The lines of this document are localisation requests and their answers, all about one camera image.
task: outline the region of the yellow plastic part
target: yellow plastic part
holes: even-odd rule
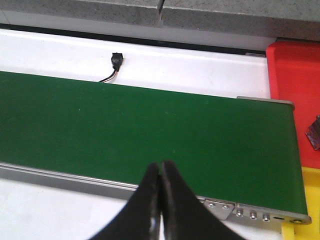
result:
[[[306,202],[312,223],[282,224],[283,240],[320,240],[320,169],[302,168]]]

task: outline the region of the screw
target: screw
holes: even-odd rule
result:
[[[253,220],[256,220],[257,219],[257,213],[256,212],[250,212],[250,218],[253,219]]]
[[[270,222],[270,216],[268,214],[263,214],[262,215],[262,220],[264,222]]]
[[[300,220],[300,219],[295,219],[295,220],[293,220],[293,221],[291,221],[292,223],[294,223],[294,224],[301,224],[302,223],[302,220]]]
[[[244,211],[242,209],[238,209],[236,211],[236,214],[235,214],[237,217],[243,217],[244,216]]]

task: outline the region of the black connector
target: black connector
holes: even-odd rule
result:
[[[114,71],[110,76],[99,81],[99,83],[106,83],[111,79],[113,79],[117,75],[117,72],[119,72],[123,60],[124,60],[124,56],[122,55],[122,53],[113,52],[111,57],[111,63]]]
[[[119,72],[124,56],[122,53],[113,52],[111,57],[111,63],[114,70]]]

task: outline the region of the green belt surface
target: green belt surface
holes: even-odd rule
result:
[[[139,184],[173,160],[198,196],[307,214],[289,105],[0,72],[0,161]]]

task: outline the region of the metal bracket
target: metal bracket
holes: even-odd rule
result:
[[[264,222],[270,222],[272,220],[306,225],[312,221],[308,215],[242,203],[236,203],[233,214],[237,217],[249,217],[252,220],[262,220]]]
[[[232,214],[232,211],[236,207],[234,203],[227,203],[213,199],[205,199],[203,201],[203,204],[219,220],[226,220],[230,216],[230,214]]]
[[[269,102],[269,103],[275,103],[275,104],[285,104],[292,108],[292,110],[295,110],[295,105],[292,101],[287,100],[278,100],[278,99],[270,99],[270,98],[260,98],[260,97],[251,97],[251,96],[237,96],[237,99],[244,99],[244,100],[254,100],[254,101],[262,101],[262,102]]]

